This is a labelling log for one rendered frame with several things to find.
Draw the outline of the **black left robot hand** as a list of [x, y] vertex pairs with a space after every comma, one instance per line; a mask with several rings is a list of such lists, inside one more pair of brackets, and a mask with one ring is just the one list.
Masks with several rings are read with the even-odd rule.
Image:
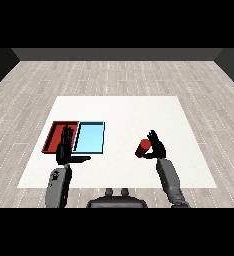
[[56, 162], [59, 165], [70, 163], [83, 163], [90, 160], [90, 156], [73, 156], [72, 155], [73, 129], [68, 125], [63, 127], [61, 141], [56, 150]]

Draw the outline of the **shallow red open box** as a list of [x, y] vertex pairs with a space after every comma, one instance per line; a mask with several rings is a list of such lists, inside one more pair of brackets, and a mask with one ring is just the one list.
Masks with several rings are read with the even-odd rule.
[[44, 154], [55, 154], [57, 146], [61, 141], [63, 128], [65, 126], [71, 128], [73, 130], [73, 135], [76, 135], [78, 124], [78, 121], [54, 121], [51, 125], [41, 152]]

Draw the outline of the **small red can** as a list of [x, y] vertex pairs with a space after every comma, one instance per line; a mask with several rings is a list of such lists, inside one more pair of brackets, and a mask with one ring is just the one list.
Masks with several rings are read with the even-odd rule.
[[138, 158], [141, 158], [150, 149], [150, 147], [151, 142], [148, 139], [142, 139], [135, 151], [135, 155]]

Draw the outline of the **dark grey robot body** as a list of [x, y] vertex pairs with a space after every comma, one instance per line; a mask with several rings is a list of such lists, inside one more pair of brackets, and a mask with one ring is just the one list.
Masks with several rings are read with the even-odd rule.
[[147, 208], [147, 204], [144, 200], [131, 197], [127, 188], [121, 189], [120, 196], [114, 196], [113, 189], [107, 188], [105, 195], [90, 200], [87, 208]]

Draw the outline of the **shallow light blue open box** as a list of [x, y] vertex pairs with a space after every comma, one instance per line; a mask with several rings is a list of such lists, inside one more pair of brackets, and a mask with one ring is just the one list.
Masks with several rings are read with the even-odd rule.
[[105, 123], [103, 121], [81, 121], [75, 135], [73, 154], [102, 154]]

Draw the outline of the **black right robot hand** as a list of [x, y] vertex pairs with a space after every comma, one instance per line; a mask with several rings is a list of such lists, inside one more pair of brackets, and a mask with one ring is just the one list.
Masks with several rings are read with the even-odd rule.
[[166, 149], [163, 143], [159, 140], [157, 133], [151, 130], [147, 135], [151, 142], [152, 152], [143, 154], [142, 157], [146, 159], [164, 159], [166, 157]]

